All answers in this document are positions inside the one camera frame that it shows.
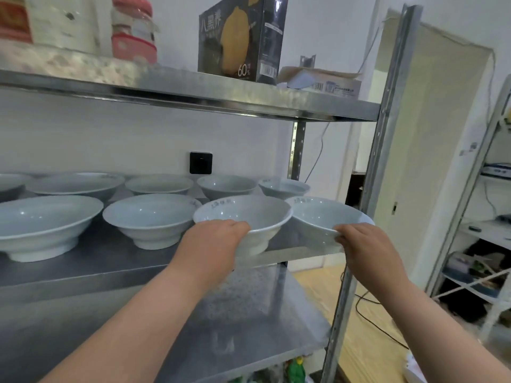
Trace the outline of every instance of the green plastic item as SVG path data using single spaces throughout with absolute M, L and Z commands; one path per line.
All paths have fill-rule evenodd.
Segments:
M 305 368 L 303 368 L 303 357 L 294 359 L 287 370 L 289 383 L 305 383 Z

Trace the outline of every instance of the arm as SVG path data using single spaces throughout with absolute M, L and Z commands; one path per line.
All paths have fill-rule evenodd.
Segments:
M 41 383 L 150 383 L 195 305 L 234 268 L 246 222 L 201 222 L 171 263 Z
M 335 229 L 349 269 L 392 316 L 428 383 L 511 382 L 511 371 L 408 280 L 381 229 L 366 223 Z

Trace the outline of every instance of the wooden floor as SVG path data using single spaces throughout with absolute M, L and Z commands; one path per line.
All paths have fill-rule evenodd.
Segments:
M 294 273 L 311 301 L 332 322 L 341 286 L 340 276 L 344 265 Z M 357 294 L 365 288 L 358 285 Z M 360 312 L 380 328 L 401 342 L 401 334 L 394 327 L 390 316 L 381 305 L 367 301 L 359 304 Z M 402 383 L 403 366 L 407 350 L 374 328 L 355 312 L 355 304 L 348 322 L 339 365 L 350 383 Z

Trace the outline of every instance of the white cardboard box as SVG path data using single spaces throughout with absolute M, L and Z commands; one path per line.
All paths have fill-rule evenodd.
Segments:
M 333 94 L 345 98 L 358 98 L 360 74 L 322 70 L 306 67 L 282 67 L 277 82 L 287 82 L 287 87 L 304 91 Z

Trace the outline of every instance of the black box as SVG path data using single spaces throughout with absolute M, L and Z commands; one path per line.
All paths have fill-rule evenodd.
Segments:
M 222 0 L 199 16 L 198 71 L 276 84 L 288 0 Z

